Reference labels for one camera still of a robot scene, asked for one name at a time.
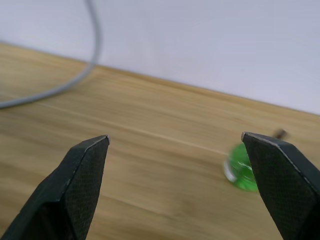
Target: white wall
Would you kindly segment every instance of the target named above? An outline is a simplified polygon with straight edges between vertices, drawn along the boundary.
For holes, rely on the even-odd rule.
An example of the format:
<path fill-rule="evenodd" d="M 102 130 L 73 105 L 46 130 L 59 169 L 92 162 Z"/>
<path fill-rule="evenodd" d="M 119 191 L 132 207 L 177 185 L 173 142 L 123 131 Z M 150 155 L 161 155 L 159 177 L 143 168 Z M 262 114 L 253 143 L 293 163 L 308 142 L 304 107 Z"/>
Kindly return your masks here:
<path fill-rule="evenodd" d="M 319 0 L 94 2 L 102 65 L 320 114 Z M 93 44 L 82 0 L 2 0 L 0 39 L 81 60 Z"/>

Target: textured rubber pad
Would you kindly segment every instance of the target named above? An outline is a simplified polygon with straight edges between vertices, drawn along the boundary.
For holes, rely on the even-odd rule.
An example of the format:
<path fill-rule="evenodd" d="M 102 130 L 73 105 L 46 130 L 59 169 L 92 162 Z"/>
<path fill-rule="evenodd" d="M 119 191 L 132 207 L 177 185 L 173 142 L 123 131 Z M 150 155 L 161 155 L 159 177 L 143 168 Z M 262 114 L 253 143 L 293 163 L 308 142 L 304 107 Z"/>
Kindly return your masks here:
<path fill-rule="evenodd" d="M 34 190 L 1 240 L 84 240 L 97 206 L 109 146 L 106 135 L 72 147 Z"/>
<path fill-rule="evenodd" d="M 242 134 L 259 193 L 285 240 L 320 239 L 320 172 L 292 144 Z"/>

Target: wood grain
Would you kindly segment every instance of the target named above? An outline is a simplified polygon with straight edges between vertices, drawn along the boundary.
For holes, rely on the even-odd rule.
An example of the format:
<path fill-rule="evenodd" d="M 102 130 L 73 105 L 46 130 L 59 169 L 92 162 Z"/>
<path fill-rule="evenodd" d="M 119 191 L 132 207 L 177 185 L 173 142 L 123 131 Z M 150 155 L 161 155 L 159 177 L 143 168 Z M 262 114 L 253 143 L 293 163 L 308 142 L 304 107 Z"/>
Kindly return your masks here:
<path fill-rule="evenodd" d="M 60 85 L 84 64 L 0 45 L 0 66 L 3 101 Z M 260 196 L 222 171 L 241 132 L 277 128 L 320 166 L 317 115 L 97 67 L 64 94 L 0 111 L 0 234 L 70 147 L 108 134 L 88 240 L 281 239 Z"/>

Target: green object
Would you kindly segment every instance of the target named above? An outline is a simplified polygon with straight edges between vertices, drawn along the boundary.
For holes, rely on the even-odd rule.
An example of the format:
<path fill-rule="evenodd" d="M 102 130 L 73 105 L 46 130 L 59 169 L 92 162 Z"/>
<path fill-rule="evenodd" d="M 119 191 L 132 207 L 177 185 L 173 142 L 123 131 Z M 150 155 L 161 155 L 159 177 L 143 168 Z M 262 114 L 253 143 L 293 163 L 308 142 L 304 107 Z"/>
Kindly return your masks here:
<path fill-rule="evenodd" d="M 250 192 L 258 191 L 254 173 L 243 143 L 235 146 L 224 162 L 224 174 L 236 187 Z"/>

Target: cable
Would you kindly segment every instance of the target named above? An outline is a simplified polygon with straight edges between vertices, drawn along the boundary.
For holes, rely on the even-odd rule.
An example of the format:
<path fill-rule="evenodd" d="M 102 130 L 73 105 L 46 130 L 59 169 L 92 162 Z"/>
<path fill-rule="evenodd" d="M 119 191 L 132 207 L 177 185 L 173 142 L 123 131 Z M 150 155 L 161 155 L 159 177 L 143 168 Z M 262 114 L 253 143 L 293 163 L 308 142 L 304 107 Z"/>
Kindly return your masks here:
<path fill-rule="evenodd" d="M 100 23 L 98 20 L 98 15 L 95 10 L 93 0 L 84 0 L 86 3 L 86 8 L 89 13 L 89 17 L 91 19 L 91 23 L 93 26 L 93 31 L 94 31 L 94 50 L 93 54 L 91 57 L 91 60 L 88 62 L 87 66 L 84 68 L 82 72 L 80 72 L 77 76 L 75 76 L 73 79 L 68 81 L 67 83 L 58 86 L 56 88 L 50 89 L 48 91 L 38 93 L 35 95 L 27 96 L 27 97 L 22 97 L 14 100 L 9 100 L 9 101 L 3 101 L 0 102 L 0 109 L 4 108 L 10 108 L 10 107 L 15 107 L 18 105 L 22 104 L 29 104 L 33 103 L 35 101 L 39 101 L 45 98 L 52 97 L 54 95 L 61 94 L 62 92 L 67 91 L 68 89 L 72 88 L 74 85 L 82 81 L 86 76 L 88 76 L 94 67 L 97 65 L 98 59 L 100 57 L 101 53 L 101 48 L 102 48 L 102 31 L 100 27 Z"/>

